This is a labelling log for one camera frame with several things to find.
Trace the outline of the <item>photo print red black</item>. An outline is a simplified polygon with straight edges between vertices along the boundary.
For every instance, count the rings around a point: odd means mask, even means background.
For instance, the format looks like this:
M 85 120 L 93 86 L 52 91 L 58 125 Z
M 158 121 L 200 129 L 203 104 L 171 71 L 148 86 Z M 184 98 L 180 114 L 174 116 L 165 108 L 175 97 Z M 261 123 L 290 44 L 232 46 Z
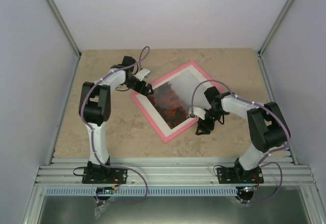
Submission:
M 201 72 L 189 67 L 152 83 L 153 94 L 147 98 L 166 123 L 168 131 L 178 130 L 189 122 L 191 106 L 210 108 L 204 92 L 212 84 L 200 84 L 205 80 Z

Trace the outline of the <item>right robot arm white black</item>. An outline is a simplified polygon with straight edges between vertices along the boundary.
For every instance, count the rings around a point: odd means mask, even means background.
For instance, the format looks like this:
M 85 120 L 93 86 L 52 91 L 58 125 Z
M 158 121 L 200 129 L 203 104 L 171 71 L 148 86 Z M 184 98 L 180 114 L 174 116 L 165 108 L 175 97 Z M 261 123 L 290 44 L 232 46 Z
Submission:
M 231 168 L 236 181 L 245 183 L 259 175 L 259 166 L 272 152 L 288 148 L 290 131 L 279 106 L 249 101 L 232 92 L 221 93 L 216 87 L 204 92 L 210 108 L 191 106 L 189 116 L 198 118 L 196 135 L 210 134 L 216 122 L 224 124 L 225 116 L 237 115 L 248 122 L 251 145 Z

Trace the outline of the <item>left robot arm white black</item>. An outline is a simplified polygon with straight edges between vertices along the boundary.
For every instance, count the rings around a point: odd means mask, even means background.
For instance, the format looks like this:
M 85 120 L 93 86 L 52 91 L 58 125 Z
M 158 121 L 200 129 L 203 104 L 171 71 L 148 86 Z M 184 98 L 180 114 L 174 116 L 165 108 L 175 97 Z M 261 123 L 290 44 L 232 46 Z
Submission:
M 105 126 L 111 115 L 111 91 L 120 85 L 148 96 L 153 94 L 152 85 L 138 78 L 133 70 L 141 72 L 141 62 L 125 56 L 121 64 L 114 65 L 109 72 L 95 82 L 84 82 L 81 89 L 79 116 L 87 127 L 91 154 L 89 162 L 99 165 L 94 170 L 94 177 L 105 183 L 110 180 L 110 156 L 106 146 Z

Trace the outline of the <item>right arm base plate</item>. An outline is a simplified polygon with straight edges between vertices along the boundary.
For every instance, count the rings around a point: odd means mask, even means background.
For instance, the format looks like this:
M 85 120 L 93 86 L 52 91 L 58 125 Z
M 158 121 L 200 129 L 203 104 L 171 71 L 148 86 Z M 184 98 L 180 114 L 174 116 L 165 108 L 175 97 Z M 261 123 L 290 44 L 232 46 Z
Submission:
M 234 167 L 218 167 L 216 175 L 220 184 L 260 184 L 264 183 L 260 167 L 249 171 L 236 170 Z

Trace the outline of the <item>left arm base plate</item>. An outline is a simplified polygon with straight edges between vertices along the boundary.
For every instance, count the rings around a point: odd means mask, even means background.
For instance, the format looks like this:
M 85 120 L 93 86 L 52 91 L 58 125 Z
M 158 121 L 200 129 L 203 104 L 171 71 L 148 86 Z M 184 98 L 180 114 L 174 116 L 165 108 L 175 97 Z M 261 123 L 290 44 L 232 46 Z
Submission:
M 83 184 L 125 184 L 127 180 L 127 170 L 124 169 L 100 169 L 90 170 L 86 169 L 83 174 Z

